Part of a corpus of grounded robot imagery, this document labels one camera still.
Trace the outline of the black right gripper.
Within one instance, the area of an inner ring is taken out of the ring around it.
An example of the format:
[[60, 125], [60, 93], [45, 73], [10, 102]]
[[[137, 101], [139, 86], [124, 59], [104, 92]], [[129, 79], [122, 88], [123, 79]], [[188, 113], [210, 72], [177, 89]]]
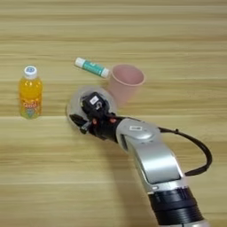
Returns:
[[80, 128], [83, 134], [89, 132], [92, 136], [102, 140], [111, 140], [117, 142], [116, 130], [124, 117], [112, 115], [105, 116], [102, 119], [93, 118], [91, 121], [84, 120], [78, 114], [70, 114], [70, 120]]

